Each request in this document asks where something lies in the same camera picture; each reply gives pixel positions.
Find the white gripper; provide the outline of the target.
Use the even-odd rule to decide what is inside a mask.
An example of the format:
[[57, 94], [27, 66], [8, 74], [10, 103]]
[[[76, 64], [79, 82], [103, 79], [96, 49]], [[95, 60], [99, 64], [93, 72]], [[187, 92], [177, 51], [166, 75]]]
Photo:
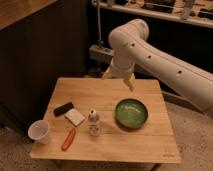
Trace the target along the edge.
[[111, 77], [122, 78], [129, 90], [133, 91], [135, 89], [134, 67], [134, 63], [131, 63], [127, 67], [121, 67], [115, 60], [112, 60], [109, 68], [103, 73], [102, 79], [109, 79]]

